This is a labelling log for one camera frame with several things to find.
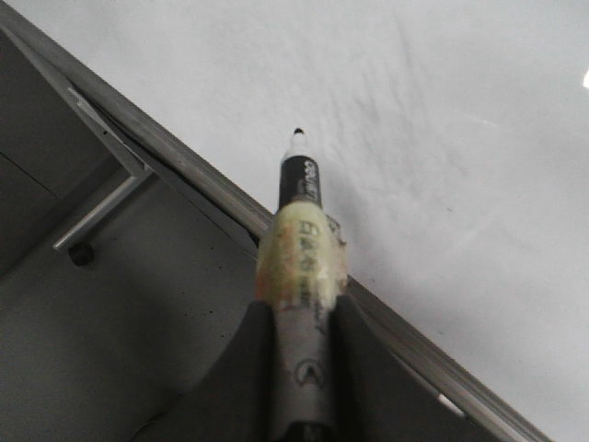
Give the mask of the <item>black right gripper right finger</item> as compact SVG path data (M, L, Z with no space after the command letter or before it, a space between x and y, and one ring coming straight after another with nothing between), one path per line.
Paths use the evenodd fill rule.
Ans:
M333 319L360 439L438 441L433 396L378 341L350 297L338 298Z

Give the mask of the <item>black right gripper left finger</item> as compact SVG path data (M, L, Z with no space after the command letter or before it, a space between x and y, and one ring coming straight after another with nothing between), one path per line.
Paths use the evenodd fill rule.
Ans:
M221 357L202 382L151 429L151 439L263 441L272 346L271 309L253 302Z

